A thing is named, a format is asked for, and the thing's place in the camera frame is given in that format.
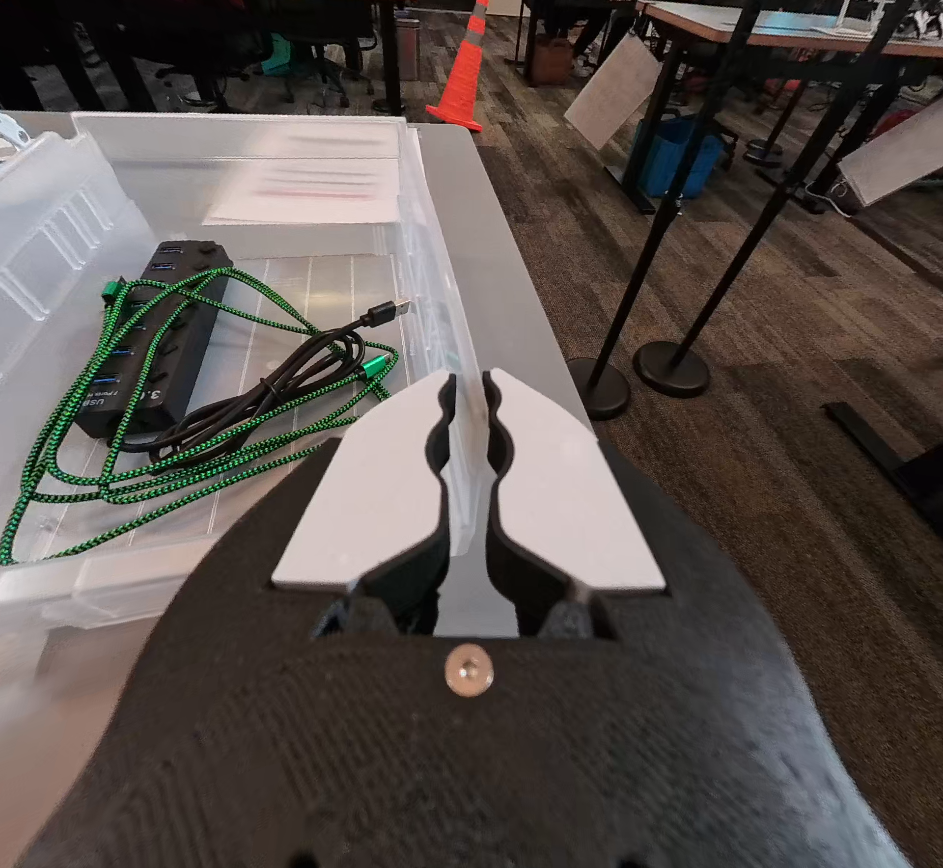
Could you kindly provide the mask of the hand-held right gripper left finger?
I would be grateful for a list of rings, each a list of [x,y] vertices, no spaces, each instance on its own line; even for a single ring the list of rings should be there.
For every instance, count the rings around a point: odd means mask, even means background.
[[[280,590],[352,593],[430,547],[450,555],[455,376],[437,370],[341,438],[271,577]]]

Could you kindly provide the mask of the black table foot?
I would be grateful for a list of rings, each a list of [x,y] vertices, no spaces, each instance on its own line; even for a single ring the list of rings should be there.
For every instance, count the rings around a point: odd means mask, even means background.
[[[942,536],[942,444],[905,460],[848,403],[825,403],[821,408],[934,532]]]

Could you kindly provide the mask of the blue floor bin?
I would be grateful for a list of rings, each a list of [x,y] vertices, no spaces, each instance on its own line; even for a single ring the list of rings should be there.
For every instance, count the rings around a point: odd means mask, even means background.
[[[638,189],[650,198],[662,198],[668,191],[695,125],[694,116],[676,116],[659,122],[654,142],[638,178]],[[698,155],[690,168],[681,197],[685,200],[701,196],[714,169],[726,154],[727,142],[716,129],[703,136]]]

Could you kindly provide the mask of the metal trash can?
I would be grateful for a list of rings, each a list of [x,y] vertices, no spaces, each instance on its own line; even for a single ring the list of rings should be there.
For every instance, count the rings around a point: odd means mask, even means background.
[[[398,67],[401,81],[420,80],[420,19],[410,10],[394,12]]]

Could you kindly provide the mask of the grey top table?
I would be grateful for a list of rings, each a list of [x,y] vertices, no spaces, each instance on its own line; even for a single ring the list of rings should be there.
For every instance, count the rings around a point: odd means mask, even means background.
[[[670,48],[625,170],[615,169],[614,176],[639,212],[652,214],[654,205],[643,192],[640,178],[678,68],[689,62],[691,50],[701,42],[725,49],[740,10],[701,3],[647,2],[644,13],[670,41]],[[860,54],[869,45],[870,36],[836,34],[832,30],[836,22],[836,17],[823,15],[763,11],[750,32],[744,61],[737,71],[759,83],[776,78],[878,87],[835,150],[835,159],[819,171],[812,186],[804,188],[807,194],[831,188],[838,161],[865,144],[904,86],[919,84],[941,69],[941,39],[893,37],[865,75]]]

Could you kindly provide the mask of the small clear plastic bin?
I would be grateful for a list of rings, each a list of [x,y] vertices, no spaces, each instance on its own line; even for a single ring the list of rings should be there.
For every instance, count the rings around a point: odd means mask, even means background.
[[[158,237],[88,133],[46,133],[2,163],[2,380],[86,352],[108,282],[142,273]]]

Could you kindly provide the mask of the orange traffic cone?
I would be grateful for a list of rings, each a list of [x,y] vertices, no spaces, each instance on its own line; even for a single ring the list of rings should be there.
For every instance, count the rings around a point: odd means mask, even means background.
[[[474,118],[474,108],[488,5],[489,0],[476,0],[442,97],[437,105],[425,107],[426,114],[433,118],[475,133],[482,131]]]

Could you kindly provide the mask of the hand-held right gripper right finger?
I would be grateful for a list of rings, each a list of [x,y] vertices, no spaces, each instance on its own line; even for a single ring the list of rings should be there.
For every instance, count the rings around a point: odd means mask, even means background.
[[[515,605],[597,594],[661,594],[657,565],[595,434],[501,368],[483,374],[489,408],[486,560]]]

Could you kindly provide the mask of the brown bag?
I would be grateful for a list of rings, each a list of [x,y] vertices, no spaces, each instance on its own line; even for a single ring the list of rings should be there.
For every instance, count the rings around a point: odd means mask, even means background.
[[[568,37],[536,37],[533,58],[528,71],[532,86],[562,86],[567,84],[573,64],[572,44]]]

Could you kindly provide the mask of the large clear plastic bin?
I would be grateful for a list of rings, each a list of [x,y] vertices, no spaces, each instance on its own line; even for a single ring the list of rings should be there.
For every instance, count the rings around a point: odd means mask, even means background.
[[[425,178],[418,135],[399,129],[399,217],[387,224],[205,225],[227,164],[267,129],[289,123],[345,121],[276,116],[170,116],[118,113],[24,113],[31,141],[56,133],[90,134],[119,183],[158,237],[211,241],[235,268],[253,275],[324,329],[346,324],[372,305],[409,298],[407,313],[371,332],[399,353],[385,378],[397,391],[444,369],[457,378],[450,490],[452,556],[468,552],[480,508],[485,398],[471,332],[442,227]],[[365,123],[368,120],[346,122]],[[92,355],[104,303],[85,353],[55,363],[28,361],[2,380],[2,530],[19,494],[21,472],[42,424]],[[300,335],[220,316],[188,409],[257,383],[297,347]],[[217,538],[274,487],[286,465],[202,498],[155,523],[66,558],[53,555],[170,500],[137,508],[101,502],[31,504],[17,534],[11,567],[2,567],[2,636],[54,626],[106,626],[158,615]]]

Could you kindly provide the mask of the black stanchion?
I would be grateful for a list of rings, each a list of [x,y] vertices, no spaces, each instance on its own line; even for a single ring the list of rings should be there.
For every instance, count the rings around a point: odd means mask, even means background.
[[[682,399],[698,397],[707,390],[710,383],[709,367],[701,357],[692,352],[698,336],[764,238],[766,231],[795,195],[797,188],[804,185],[812,167],[823,155],[840,125],[848,118],[866,86],[875,81],[880,62],[889,57],[890,40],[914,1],[896,0],[883,14],[866,48],[855,60],[851,76],[843,83],[831,108],[819,121],[808,143],[775,188],[772,197],[682,342],[675,344],[655,341],[638,349],[634,357],[634,368],[647,386],[667,396]]]
[[[625,375],[610,363],[610,358],[662,240],[678,215],[680,200],[690,169],[700,152],[706,131],[721,107],[723,98],[742,64],[749,36],[765,2],[766,0],[748,0],[740,10],[740,16],[726,46],[721,66],[695,118],[690,139],[679,160],[675,175],[654,214],[648,238],[639,254],[597,358],[594,361],[583,358],[572,359],[567,364],[583,408],[592,421],[613,419],[624,413],[630,404],[630,383]]]

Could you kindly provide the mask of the white paper sheet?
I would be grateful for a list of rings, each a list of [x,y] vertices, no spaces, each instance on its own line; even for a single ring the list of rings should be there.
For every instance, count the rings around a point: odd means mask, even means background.
[[[399,217],[399,129],[368,120],[289,123],[255,137],[205,225],[387,224]]]

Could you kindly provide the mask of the white sign board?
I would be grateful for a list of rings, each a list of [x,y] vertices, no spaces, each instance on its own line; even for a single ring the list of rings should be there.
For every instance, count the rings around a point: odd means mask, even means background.
[[[942,100],[902,120],[838,163],[860,207],[913,185],[942,167]]]
[[[660,63],[645,42],[627,33],[580,90],[564,119],[599,152],[653,94]]]

